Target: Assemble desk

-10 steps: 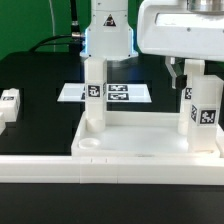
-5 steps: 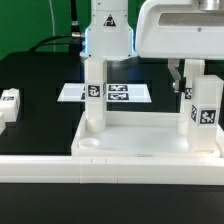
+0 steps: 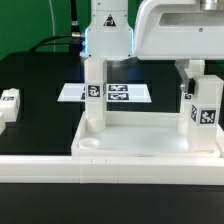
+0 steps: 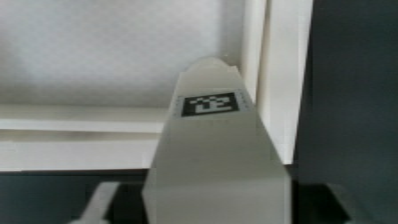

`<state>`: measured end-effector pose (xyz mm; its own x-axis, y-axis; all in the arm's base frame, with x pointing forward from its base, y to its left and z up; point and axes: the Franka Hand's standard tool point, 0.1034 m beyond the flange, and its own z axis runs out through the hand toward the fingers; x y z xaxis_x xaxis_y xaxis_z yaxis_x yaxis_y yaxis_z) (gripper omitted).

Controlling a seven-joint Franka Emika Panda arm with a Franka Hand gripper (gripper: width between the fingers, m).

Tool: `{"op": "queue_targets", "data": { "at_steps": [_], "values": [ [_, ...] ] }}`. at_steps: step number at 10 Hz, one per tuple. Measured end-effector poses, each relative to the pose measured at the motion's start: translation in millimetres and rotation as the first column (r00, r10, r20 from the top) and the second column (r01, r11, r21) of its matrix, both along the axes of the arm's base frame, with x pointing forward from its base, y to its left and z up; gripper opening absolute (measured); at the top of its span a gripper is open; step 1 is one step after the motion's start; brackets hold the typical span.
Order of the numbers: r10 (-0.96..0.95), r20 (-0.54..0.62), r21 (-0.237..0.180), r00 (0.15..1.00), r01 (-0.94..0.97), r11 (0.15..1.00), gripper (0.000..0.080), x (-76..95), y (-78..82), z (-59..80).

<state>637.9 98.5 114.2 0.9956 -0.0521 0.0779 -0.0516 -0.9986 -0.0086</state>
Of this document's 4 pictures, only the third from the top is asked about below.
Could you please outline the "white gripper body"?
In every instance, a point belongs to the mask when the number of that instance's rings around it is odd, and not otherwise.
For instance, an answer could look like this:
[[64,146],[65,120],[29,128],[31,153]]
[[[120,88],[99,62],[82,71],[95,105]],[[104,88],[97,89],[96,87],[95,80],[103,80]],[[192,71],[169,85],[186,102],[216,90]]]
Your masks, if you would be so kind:
[[134,52],[141,60],[224,59],[224,0],[143,0]]

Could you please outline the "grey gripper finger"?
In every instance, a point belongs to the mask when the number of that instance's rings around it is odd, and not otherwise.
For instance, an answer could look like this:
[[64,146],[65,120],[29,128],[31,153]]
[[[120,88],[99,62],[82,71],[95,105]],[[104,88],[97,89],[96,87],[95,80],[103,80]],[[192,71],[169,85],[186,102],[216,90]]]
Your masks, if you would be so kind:
[[191,78],[187,74],[187,69],[189,68],[189,60],[177,60],[175,62],[176,69],[181,77],[182,84],[180,85],[181,90],[187,94],[193,94],[195,92],[195,79]]

